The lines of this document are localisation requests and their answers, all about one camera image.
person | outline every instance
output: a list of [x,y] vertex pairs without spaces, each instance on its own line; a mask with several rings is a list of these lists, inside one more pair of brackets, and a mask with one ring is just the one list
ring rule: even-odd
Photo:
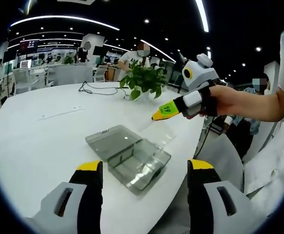
[[138,60],[139,64],[144,67],[150,67],[150,60],[147,58],[150,52],[150,46],[141,42],[137,45],[136,51],[128,51],[121,56],[118,61],[118,66],[121,68],[118,81],[121,81],[127,75],[126,73],[131,70],[130,65],[135,60]]
[[48,57],[46,59],[46,63],[49,64],[53,60],[53,56],[51,53],[48,54]]
[[[218,115],[239,115],[266,122],[284,118],[284,33],[281,36],[278,90],[254,95],[216,85],[210,95],[217,99]],[[272,140],[245,165],[244,193],[257,212],[269,216],[284,197],[284,122]]]
[[267,86],[266,86],[266,89],[264,90],[264,95],[270,94],[270,81],[267,75],[266,75],[266,80],[267,80]]
[[[244,92],[251,94],[262,95],[263,92],[255,88],[245,88]],[[248,152],[253,136],[258,134],[261,122],[251,118],[244,118],[241,116],[227,116],[224,122],[223,133],[226,134],[230,142],[236,148],[240,157],[243,157]]]
[[0,58],[0,70],[3,69],[3,59]]
[[78,58],[79,62],[86,62],[87,61],[87,55],[88,55],[88,51],[86,49],[84,49],[83,47],[80,47],[78,49],[77,58]]

chair backrest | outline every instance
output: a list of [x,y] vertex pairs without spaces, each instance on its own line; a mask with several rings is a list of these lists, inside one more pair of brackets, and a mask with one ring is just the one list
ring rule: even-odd
[[244,167],[235,147],[225,134],[204,146],[196,159],[210,163],[222,181],[228,180],[243,192]]
[[92,73],[92,67],[63,65],[56,69],[54,82],[55,85],[79,84],[84,81],[92,82]]
[[107,65],[98,66],[95,75],[93,76],[94,82],[104,82],[105,81],[105,72],[107,70]]
[[28,83],[29,82],[29,72],[28,68],[19,68],[13,70],[16,83]]

ceiling light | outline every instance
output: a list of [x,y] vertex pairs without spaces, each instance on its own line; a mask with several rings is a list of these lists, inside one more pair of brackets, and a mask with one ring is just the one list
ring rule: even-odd
[[13,47],[18,46],[18,45],[19,45],[19,44],[12,45],[12,46],[8,47],[7,49],[13,48]]
[[116,27],[113,27],[113,26],[110,26],[110,25],[108,25],[108,24],[101,23],[101,22],[98,22],[98,21],[95,21],[95,20],[92,20],[92,19],[85,19],[85,18],[74,17],[74,16],[37,16],[37,17],[31,17],[31,18],[22,19],[22,20],[20,20],[20,21],[17,21],[17,22],[15,22],[15,23],[12,23],[10,27],[12,27],[12,26],[14,26],[14,25],[17,25],[17,24],[19,24],[19,23],[23,23],[23,22],[27,22],[27,21],[31,21],[31,20],[52,19],[52,18],[71,19],[71,20],[82,20],[82,21],[87,21],[87,22],[91,22],[91,23],[97,23],[97,24],[103,25],[103,26],[105,26],[105,27],[112,28],[112,29],[117,30],[117,31],[120,30],[119,28],[116,28]]
[[113,45],[108,45],[108,44],[103,44],[103,45],[106,45],[106,46],[109,46],[109,47],[112,47],[112,48],[116,48],[116,49],[120,49],[120,50],[124,50],[124,51],[128,51],[126,49],[123,49],[123,48],[120,48],[120,47],[117,47],[117,46],[113,46]]
[[[43,46],[55,46],[55,45],[38,45],[38,47],[43,47]],[[70,46],[69,44],[61,44],[61,45],[57,45],[58,46]]]
[[40,40],[40,39],[29,39],[29,40],[23,39],[23,41],[30,41],[30,40]]
[[205,11],[204,5],[202,3],[202,0],[196,0],[196,4],[198,6],[198,10],[199,10],[199,13],[200,13],[200,17],[201,17],[202,25],[204,27],[204,31],[206,33],[208,33],[209,32],[208,21],[207,21],[206,11]]
[[41,39],[41,40],[74,40],[74,41],[82,41],[78,39],[68,39],[68,38],[51,38],[51,39]]
[[172,59],[169,55],[167,55],[166,53],[164,53],[163,51],[159,50],[157,47],[153,46],[152,44],[149,44],[147,41],[141,40],[141,42],[149,45],[150,47],[154,48],[155,50],[157,50],[158,52],[160,52],[161,54],[165,55],[166,57],[168,57],[169,59],[171,59],[173,62],[176,62],[174,59]]

potted plant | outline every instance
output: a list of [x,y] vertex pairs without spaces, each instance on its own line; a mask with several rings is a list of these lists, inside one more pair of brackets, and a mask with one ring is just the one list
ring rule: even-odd
[[73,58],[70,57],[70,56],[66,56],[65,59],[64,59],[63,64],[72,64],[72,63],[74,63]]
[[162,87],[167,85],[166,76],[161,68],[154,70],[143,67],[135,60],[131,64],[131,71],[120,82],[120,88],[128,85],[132,89],[130,97],[132,100],[137,99],[142,94],[156,93],[154,98],[161,95]]

